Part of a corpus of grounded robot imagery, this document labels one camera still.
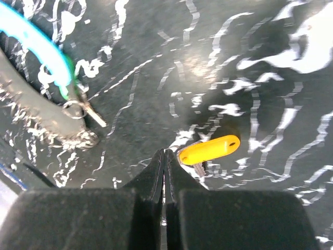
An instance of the key ring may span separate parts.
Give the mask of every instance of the key ring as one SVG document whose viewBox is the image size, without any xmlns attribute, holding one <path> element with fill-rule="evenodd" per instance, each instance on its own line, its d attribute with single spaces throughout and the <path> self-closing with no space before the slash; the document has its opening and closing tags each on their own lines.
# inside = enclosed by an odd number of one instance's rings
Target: key ring
<svg viewBox="0 0 333 250">
<path fill-rule="evenodd" d="M 83 115 L 82 116 L 72 116 L 66 109 L 69 108 L 70 106 L 72 106 L 73 104 L 77 104 L 79 105 L 79 107 L 82 108 L 83 110 Z M 82 119 L 83 117 L 85 117 L 87 115 L 87 111 L 85 110 L 84 108 L 84 104 L 79 102 L 79 101 L 76 101 L 76 100 L 69 100 L 67 102 L 65 102 L 65 104 L 62 106 L 64 112 L 66 113 L 66 115 L 68 115 L 70 118 L 72 119 L 75 119 L 75 120 L 80 120 Z"/>
</svg>

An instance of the key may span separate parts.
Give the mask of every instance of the key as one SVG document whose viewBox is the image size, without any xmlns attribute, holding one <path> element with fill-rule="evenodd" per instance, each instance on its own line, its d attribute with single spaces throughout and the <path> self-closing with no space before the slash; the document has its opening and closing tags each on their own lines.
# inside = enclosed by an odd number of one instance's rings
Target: key
<svg viewBox="0 0 333 250">
<path fill-rule="evenodd" d="M 89 102 L 83 103 L 83 108 L 85 109 L 87 114 L 90 115 L 91 118 L 93 118 L 102 128 L 106 127 L 106 125 L 107 125 L 106 122 L 103 120 L 103 118 L 98 113 L 96 113 L 93 110 L 93 108 Z"/>
<path fill-rule="evenodd" d="M 87 95 L 86 95 L 86 91 L 84 89 L 84 87 L 81 84 L 78 84 L 79 90 L 80 90 L 80 97 L 81 97 L 81 101 L 83 103 L 83 109 L 87 112 L 88 115 L 90 115 L 91 118 L 93 118 L 102 128 L 105 128 L 107 123 L 103 120 L 103 118 L 96 113 L 92 106 L 90 105 Z"/>
</svg>

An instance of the dark marble surface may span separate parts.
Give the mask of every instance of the dark marble surface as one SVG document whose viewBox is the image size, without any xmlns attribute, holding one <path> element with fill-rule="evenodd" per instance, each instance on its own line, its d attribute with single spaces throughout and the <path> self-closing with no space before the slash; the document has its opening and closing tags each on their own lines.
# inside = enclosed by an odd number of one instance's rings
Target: dark marble surface
<svg viewBox="0 0 333 250">
<path fill-rule="evenodd" d="M 333 3 L 319 0 L 23 0 L 14 7 L 76 63 L 108 123 L 101 142 L 68 153 L 41 145 L 0 110 L 0 133 L 60 187 L 120 187 L 153 153 L 237 127 L 241 147 L 208 164 L 210 189 L 295 194 L 323 249 L 333 246 Z M 31 84 L 33 54 L 0 35 Z"/>
</svg>

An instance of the yellow key tag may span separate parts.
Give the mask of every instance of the yellow key tag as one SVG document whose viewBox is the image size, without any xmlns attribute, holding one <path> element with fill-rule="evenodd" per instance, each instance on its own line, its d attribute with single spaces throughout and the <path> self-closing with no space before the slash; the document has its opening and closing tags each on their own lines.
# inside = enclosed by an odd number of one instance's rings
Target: yellow key tag
<svg viewBox="0 0 333 250">
<path fill-rule="evenodd" d="M 237 136 L 226 135 L 185 148 L 179 154 L 179 159 L 185 165 L 194 165 L 229 155 L 236 151 L 239 146 L 240 140 Z"/>
</svg>

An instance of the black foam pad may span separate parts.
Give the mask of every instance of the black foam pad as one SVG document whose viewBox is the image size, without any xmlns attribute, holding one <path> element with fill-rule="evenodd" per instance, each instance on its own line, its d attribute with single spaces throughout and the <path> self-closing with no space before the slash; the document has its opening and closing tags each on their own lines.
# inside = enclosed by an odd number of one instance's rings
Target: black foam pad
<svg viewBox="0 0 333 250">
<path fill-rule="evenodd" d="M 183 190 L 180 249 L 319 250 L 300 202 L 270 191 Z"/>
<path fill-rule="evenodd" d="M 0 249 L 156 249 L 133 190 L 50 189 L 21 194 Z"/>
</svg>

